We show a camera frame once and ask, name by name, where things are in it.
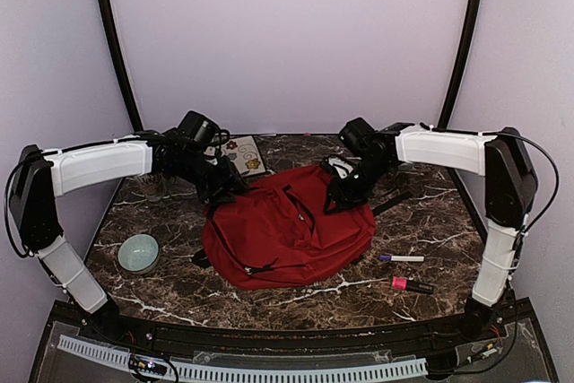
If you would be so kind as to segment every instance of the marker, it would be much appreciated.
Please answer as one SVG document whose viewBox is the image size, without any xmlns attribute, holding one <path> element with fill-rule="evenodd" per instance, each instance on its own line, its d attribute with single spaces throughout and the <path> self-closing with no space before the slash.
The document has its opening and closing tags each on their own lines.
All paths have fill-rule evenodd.
<svg viewBox="0 0 574 383">
<path fill-rule="evenodd" d="M 424 256 L 381 256 L 383 262 L 424 262 Z"/>
<path fill-rule="evenodd" d="M 391 287 L 399 291 L 426 293 L 427 295 L 432 295 L 434 292 L 434 286 L 432 284 L 418 283 L 414 280 L 399 277 L 393 277 Z"/>
</svg>

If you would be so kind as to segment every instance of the light green bowl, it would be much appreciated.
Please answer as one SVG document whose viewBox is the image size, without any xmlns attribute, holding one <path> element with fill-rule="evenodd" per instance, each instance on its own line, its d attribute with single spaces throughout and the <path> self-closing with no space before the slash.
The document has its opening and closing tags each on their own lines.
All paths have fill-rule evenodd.
<svg viewBox="0 0 574 383">
<path fill-rule="evenodd" d="M 132 274 L 146 274 L 158 265 L 160 248 L 150 235 L 134 235 L 126 239 L 117 253 L 119 264 Z"/>
</svg>

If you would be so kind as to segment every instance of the marble table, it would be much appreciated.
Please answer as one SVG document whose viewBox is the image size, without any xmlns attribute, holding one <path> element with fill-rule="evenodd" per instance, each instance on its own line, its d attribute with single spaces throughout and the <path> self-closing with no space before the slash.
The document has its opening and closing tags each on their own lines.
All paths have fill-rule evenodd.
<svg viewBox="0 0 574 383">
<path fill-rule="evenodd" d="M 335 136 L 257 137 L 271 171 L 350 154 Z M 483 243 L 448 173 L 427 165 L 387 174 L 371 204 L 410 191 L 413 197 L 377 217 L 378 230 L 364 258 L 337 275 L 304 288 L 242 291 L 191 257 L 202 248 L 203 206 L 183 180 L 160 202 L 144 199 L 127 178 L 109 208 L 86 265 L 122 314 L 183 325 L 258 330 L 342 329 L 440 318 L 460 313 L 476 277 Z M 117 251 L 136 233 L 161 247 L 161 261 L 146 275 L 127 274 Z M 424 263 L 385 263 L 380 255 L 425 256 Z M 433 295 L 390 288 L 393 276 L 435 286 Z"/>
</svg>

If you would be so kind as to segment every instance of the white vent grille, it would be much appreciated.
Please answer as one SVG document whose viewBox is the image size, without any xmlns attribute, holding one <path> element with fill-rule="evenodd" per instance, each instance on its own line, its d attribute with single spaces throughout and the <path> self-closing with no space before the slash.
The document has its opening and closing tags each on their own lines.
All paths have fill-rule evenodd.
<svg viewBox="0 0 574 383">
<path fill-rule="evenodd" d="M 61 335 L 58 349 L 116 370 L 128 371 L 129 352 Z M 181 382 L 218 383 L 375 383 L 426 376 L 426 360 L 331 370 L 243 370 L 172 361 Z M 174 380 L 169 368 L 166 380 Z"/>
</svg>

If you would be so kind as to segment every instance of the red fabric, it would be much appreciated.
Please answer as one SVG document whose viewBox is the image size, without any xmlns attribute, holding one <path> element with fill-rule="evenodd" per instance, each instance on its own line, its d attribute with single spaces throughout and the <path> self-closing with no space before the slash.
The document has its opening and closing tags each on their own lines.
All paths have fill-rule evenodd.
<svg viewBox="0 0 574 383">
<path fill-rule="evenodd" d="M 359 258 L 375 218 L 367 205 L 325 215 L 330 179 L 318 166 L 287 170 L 217 208 L 203 234 L 213 268 L 239 288 L 269 289 L 324 280 Z"/>
</svg>

